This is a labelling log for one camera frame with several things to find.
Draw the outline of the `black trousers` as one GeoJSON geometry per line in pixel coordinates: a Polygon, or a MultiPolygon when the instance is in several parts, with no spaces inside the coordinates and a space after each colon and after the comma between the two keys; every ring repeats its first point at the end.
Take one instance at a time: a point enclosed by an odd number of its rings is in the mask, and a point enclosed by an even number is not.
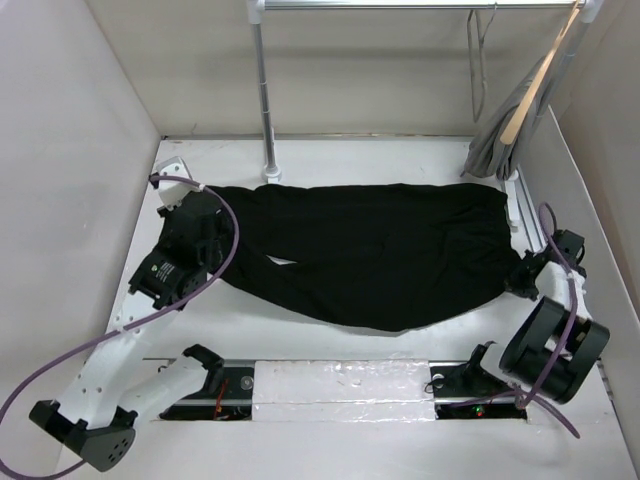
{"type": "Polygon", "coordinates": [[[462,183],[222,187],[239,223],[224,280],[336,325],[402,332],[500,296],[519,263],[505,195],[462,183]]]}

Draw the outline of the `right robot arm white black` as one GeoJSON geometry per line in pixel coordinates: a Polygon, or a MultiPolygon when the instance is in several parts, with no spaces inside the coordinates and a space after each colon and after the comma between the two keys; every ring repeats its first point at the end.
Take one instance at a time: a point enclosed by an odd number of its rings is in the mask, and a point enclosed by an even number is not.
{"type": "Polygon", "coordinates": [[[536,305],[505,346],[474,349],[461,383],[472,397],[497,395],[510,382],[566,404],[574,398],[610,339],[586,307],[586,271],[572,258],[566,271],[550,249],[527,250],[505,281],[507,292],[536,305]]]}

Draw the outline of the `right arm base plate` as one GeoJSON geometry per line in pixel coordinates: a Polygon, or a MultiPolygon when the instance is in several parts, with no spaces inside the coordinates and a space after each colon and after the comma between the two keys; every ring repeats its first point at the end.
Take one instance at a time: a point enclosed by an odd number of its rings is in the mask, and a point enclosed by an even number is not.
{"type": "Polygon", "coordinates": [[[425,387],[437,420],[526,420],[502,380],[467,362],[435,362],[425,387]]]}

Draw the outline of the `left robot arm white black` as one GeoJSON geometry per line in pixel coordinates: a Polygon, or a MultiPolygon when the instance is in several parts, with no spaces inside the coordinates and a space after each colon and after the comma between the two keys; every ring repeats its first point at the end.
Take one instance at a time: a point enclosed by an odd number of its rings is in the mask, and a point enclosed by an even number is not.
{"type": "Polygon", "coordinates": [[[29,418],[94,469],[114,468],[137,428],[178,400],[222,387],[223,359],[195,344],[153,378],[132,387],[138,364],[196,295],[230,264],[238,246],[234,214],[209,191],[191,192],[158,211],[158,242],[133,274],[120,309],[71,385],[40,400],[29,418]]]}

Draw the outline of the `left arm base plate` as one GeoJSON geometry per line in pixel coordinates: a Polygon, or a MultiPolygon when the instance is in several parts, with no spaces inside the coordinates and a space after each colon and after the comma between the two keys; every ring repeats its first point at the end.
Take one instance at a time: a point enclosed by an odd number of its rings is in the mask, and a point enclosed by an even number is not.
{"type": "Polygon", "coordinates": [[[203,388],[166,409],[164,421],[245,421],[252,418],[255,363],[231,361],[219,379],[207,379],[203,388]]]}

